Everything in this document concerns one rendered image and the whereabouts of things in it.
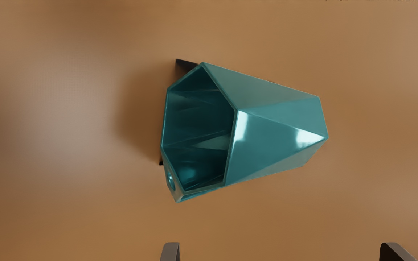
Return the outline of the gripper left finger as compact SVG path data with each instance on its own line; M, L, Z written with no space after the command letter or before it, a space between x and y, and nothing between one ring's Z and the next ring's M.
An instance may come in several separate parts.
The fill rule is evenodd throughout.
M160 261L180 261L180 243L165 243L161 251Z

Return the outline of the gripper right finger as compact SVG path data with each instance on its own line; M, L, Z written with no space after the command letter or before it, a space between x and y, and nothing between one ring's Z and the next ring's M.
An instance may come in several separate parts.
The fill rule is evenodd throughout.
M380 261L418 261L400 244L384 242L380 245Z

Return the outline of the teal faceted mug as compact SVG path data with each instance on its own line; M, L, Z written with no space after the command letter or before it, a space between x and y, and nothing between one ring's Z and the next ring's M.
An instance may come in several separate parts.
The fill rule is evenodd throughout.
M176 59L161 165L176 203L304 166L329 138L318 96L206 62Z

